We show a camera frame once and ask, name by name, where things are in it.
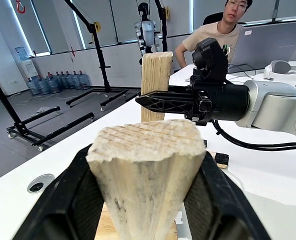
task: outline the beige t-shirt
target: beige t-shirt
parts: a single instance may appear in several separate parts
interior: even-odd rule
[[[188,38],[183,40],[182,43],[184,47],[189,52],[192,52],[196,50],[197,44],[199,42],[203,41],[206,38],[215,38],[221,47],[223,47],[223,45],[228,45],[228,47],[231,48],[231,52],[228,55],[228,60],[229,62],[231,62],[234,49],[239,37],[241,26],[237,24],[232,32],[228,34],[222,34],[222,33],[219,33],[218,31],[218,28],[217,28],[218,23],[219,22],[215,22],[215,23],[211,23],[211,24],[207,24],[199,27]]]

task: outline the man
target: man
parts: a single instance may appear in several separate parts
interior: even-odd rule
[[[230,62],[241,28],[237,22],[252,5],[252,1],[253,0],[227,0],[221,21],[199,27],[176,48],[176,58],[180,67],[184,68],[187,65],[184,52],[194,51],[197,44],[206,38],[215,38],[222,47],[223,45],[228,45],[231,49],[228,55],[228,60]]]

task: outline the glasses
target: glasses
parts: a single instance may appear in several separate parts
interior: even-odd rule
[[[242,10],[245,10],[247,8],[247,4],[245,2],[238,2],[238,1],[235,1],[235,0],[229,0],[228,1],[228,4],[231,6],[231,7],[235,7],[235,6],[238,6],[239,8],[241,8]]]

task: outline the red hook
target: red hook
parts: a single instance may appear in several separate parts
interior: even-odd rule
[[[72,55],[75,57],[76,56],[76,54],[74,53],[74,50],[73,50],[73,48],[71,47],[71,53],[72,53]]]
[[[24,14],[26,12],[26,6],[23,6],[20,0],[16,0],[16,3],[17,3],[17,12],[20,14]]]

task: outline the laptop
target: laptop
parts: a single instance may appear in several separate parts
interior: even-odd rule
[[[228,73],[264,69],[274,60],[290,61],[295,50],[296,22],[245,27],[240,30]]]

